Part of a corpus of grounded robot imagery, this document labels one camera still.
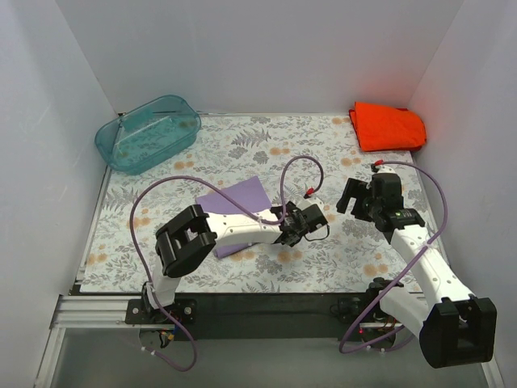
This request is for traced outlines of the purple t shirt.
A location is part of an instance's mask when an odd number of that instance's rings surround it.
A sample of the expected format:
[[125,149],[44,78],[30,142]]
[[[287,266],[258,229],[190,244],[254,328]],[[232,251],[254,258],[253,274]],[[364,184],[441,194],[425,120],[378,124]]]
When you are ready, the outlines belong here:
[[[253,176],[248,180],[241,181],[233,186],[222,189],[222,192],[230,196],[240,205],[243,205],[252,213],[258,213],[271,207],[271,201],[267,196],[262,183],[258,176]],[[199,196],[195,199],[198,205],[201,205],[205,212],[219,214],[242,214],[235,205],[227,201],[223,196],[217,193],[210,193]],[[214,255],[218,259],[223,259],[236,252],[242,251],[249,247],[248,243],[238,244],[226,247],[217,247]]]

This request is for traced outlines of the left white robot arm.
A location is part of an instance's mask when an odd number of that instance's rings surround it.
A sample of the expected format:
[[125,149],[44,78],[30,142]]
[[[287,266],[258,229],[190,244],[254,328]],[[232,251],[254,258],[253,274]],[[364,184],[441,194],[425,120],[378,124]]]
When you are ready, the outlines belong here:
[[288,202],[250,216],[205,212],[201,205],[191,205],[155,234],[158,257],[142,289],[144,313],[152,322],[164,323],[171,316],[180,279],[216,249],[258,243],[294,247],[322,227],[329,226],[317,200],[303,200],[301,207]]

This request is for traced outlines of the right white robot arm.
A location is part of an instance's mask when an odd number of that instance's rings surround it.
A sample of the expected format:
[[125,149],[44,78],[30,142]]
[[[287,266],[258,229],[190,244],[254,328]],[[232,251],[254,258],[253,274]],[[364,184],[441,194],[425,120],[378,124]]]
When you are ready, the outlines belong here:
[[491,361],[496,306],[464,285],[432,246],[425,221],[404,206],[399,175],[380,166],[370,182],[349,179],[337,210],[345,213],[351,199],[352,216],[373,223],[406,267],[393,280],[371,283],[366,306],[345,335],[365,318],[380,322],[390,316],[418,338],[425,360],[435,369]]

